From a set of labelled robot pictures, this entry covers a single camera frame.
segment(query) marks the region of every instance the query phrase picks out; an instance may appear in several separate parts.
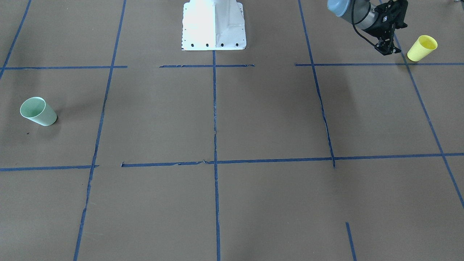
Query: mint green cup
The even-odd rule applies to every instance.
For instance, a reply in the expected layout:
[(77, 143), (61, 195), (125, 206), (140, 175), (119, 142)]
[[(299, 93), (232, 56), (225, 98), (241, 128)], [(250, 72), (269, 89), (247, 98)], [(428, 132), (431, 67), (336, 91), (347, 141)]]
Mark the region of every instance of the mint green cup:
[(57, 120), (55, 111), (41, 97), (27, 99), (19, 109), (21, 115), (42, 126), (50, 126)]

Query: black cable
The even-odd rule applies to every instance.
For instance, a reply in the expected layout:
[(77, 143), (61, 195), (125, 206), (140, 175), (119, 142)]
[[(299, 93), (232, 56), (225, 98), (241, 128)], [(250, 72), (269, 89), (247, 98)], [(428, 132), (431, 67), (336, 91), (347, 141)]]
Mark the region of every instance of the black cable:
[(369, 39), (367, 39), (366, 37), (364, 37), (364, 35), (360, 34), (358, 32), (358, 29), (356, 29), (356, 26), (354, 25), (354, 4), (356, 3), (356, 0), (353, 0), (353, 6), (351, 7), (351, 25), (353, 26), (353, 29), (354, 31), (359, 35), (361, 36), (361, 38), (363, 38), (364, 40), (366, 40), (366, 42), (370, 43), (370, 45), (374, 46), (374, 47), (377, 47), (375, 44), (373, 44), (371, 41), (369, 41)]

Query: yellow cup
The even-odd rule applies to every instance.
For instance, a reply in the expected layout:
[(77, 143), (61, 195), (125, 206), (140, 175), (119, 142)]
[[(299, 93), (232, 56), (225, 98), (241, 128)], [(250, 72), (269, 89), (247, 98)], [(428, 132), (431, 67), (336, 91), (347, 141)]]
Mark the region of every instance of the yellow cup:
[(428, 35), (421, 35), (411, 47), (411, 49), (409, 49), (407, 52), (407, 57), (411, 61), (419, 62), (422, 58), (427, 56), (437, 47), (438, 43), (434, 38)]

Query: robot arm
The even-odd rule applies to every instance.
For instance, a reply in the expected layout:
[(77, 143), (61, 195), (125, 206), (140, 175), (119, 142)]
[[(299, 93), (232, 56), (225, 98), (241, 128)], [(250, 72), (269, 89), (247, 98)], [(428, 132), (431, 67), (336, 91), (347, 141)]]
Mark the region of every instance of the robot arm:
[[(407, 27), (404, 23), (407, 6), (407, 0), (389, 0), (378, 6), (369, 0), (328, 0), (327, 2), (330, 11), (352, 24), (356, 33), (383, 55), (401, 52), (394, 45), (393, 37), (395, 29)], [(376, 37), (379, 42), (373, 44), (356, 28)]]

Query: plastic cup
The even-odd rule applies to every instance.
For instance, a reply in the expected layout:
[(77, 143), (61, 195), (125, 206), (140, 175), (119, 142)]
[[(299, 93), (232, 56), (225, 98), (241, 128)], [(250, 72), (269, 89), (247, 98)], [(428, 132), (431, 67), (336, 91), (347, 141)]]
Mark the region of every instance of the plastic cup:
[(57, 120), (55, 111), (41, 97), (27, 99), (19, 109), (21, 115), (42, 126), (50, 126)]
[(411, 61), (419, 62), (422, 58), (427, 56), (437, 47), (438, 43), (434, 38), (428, 35), (421, 35), (411, 47), (411, 49), (409, 49), (407, 52), (407, 57)]

